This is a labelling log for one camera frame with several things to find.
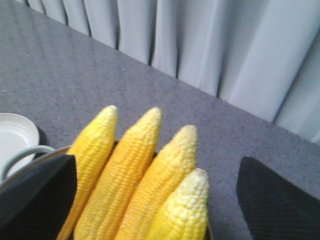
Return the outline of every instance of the curtain fold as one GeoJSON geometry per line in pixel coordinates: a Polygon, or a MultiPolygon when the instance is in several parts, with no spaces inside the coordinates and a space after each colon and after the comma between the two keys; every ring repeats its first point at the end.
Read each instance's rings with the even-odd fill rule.
{"type": "Polygon", "coordinates": [[[177,0],[157,0],[152,67],[177,76],[177,0]]]}
{"type": "Polygon", "coordinates": [[[90,26],[87,19],[84,1],[63,0],[63,4],[67,14],[68,26],[79,31],[80,33],[90,35],[90,26]]]}
{"type": "Polygon", "coordinates": [[[91,36],[112,47],[117,48],[119,16],[116,0],[84,0],[91,29],[91,36]]]}
{"type": "Polygon", "coordinates": [[[314,39],[320,1],[270,0],[226,99],[273,121],[314,39]]]}
{"type": "Polygon", "coordinates": [[[156,21],[157,0],[118,0],[119,50],[149,64],[156,21]]]}
{"type": "Polygon", "coordinates": [[[67,24],[66,11],[62,0],[42,0],[42,3],[48,17],[62,24],[67,24]]]}
{"type": "Polygon", "coordinates": [[[319,0],[17,0],[320,144],[319,0]]]}
{"type": "Polygon", "coordinates": [[[275,123],[320,144],[320,30],[318,30],[275,123]]]}
{"type": "Polygon", "coordinates": [[[45,7],[41,0],[27,0],[30,8],[44,14],[46,12],[45,7]]]}

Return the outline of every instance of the gray countertop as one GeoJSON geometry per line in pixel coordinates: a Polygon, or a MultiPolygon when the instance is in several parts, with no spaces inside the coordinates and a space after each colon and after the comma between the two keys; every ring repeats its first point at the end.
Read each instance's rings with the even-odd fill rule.
{"type": "Polygon", "coordinates": [[[140,63],[15,0],[0,1],[0,112],[35,122],[55,148],[106,105],[116,137],[159,106],[158,150],[185,124],[199,129],[198,166],[208,171],[215,240],[249,240],[236,197],[241,158],[252,156],[320,199],[320,147],[140,63]]]}

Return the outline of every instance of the corn on the cob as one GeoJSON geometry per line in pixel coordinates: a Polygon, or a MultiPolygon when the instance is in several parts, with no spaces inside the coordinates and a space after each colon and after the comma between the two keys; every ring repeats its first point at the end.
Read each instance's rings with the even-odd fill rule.
{"type": "Polygon", "coordinates": [[[186,125],[159,152],[125,211],[115,240],[144,240],[156,211],[196,167],[197,128],[186,125]]]}
{"type": "Polygon", "coordinates": [[[208,191],[206,171],[196,168],[159,209],[145,240],[203,240],[208,191]]]}
{"type": "Polygon", "coordinates": [[[127,130],[115,147],[74,231],[75,240],[113,240],[128,203],[155,153],[161,125],[157,107],[127,130]]]}
{"type": "Polygon", "coordinates": [[[77,189],[73,205],[57,240],[68,239],[97,183],[114,146],[117,118],[118,111],[115,106],[104,108],[81,131],[66,153],[75,156],[77,189]]]}

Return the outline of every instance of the ear of corn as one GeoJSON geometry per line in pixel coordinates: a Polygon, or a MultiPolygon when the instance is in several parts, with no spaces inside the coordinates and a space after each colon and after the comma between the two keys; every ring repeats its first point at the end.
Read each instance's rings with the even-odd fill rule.
{"type": "Polygon", "coordinates": [[[113,240],[126,207],[155,153],[157,107],[127,130],[115,147],[75,227],[75,240],[113,240]]]}
{"type": "Polygon", "coordinates": [[[117,118],[115,106],[104,108],[81,131],[66,153],[75,156],[77,189],[73,205],[57,240],[68,239],[96,185],[115,142],[117,118]]]}
{"type": "Polygon", "coordinates": [[[196,168],[159,209],[145,240],[203,240],[208,191],[206,171],[196,168]]]}
{"type": "Polygon", "coordinates": [[[196,167],[197,128],[186,125],[156,156],[125,211],[115,240],[144,240],[156,211],[196,167]]]}

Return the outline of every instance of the white plate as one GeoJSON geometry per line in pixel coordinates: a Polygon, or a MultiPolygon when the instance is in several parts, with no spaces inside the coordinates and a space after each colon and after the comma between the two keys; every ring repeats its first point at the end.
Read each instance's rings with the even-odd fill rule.
{"type": "MultiPolygon", "coordinates": [[[[24,116],[13,113],[0,113],[0,171],[9,159],[21,150],[39,144],[36,125],[24,116]]],[[[30,163],[34,154],[21,159],[10,169],[8,176],[30,163]]]]}

